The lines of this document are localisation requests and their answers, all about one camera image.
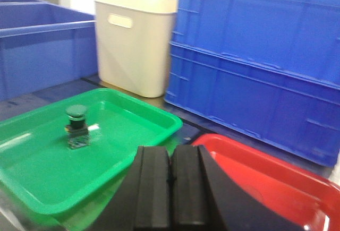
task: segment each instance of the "crate handle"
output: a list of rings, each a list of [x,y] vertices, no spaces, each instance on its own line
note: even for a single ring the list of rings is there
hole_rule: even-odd
[[[112,25],[117,25],[119,27],[124,27],[124,28],[132,28],[133,26],[133,21],[132,18],[120,16],[117,14],[111,13],[108,18],[107,18],[108,23]]]

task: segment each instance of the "green push button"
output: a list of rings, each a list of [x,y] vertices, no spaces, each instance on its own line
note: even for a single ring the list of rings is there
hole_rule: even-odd
[[[66,109],[66,113],[70,120],[80,121],[85,119],[87,107],[85,105],[72,105]]]

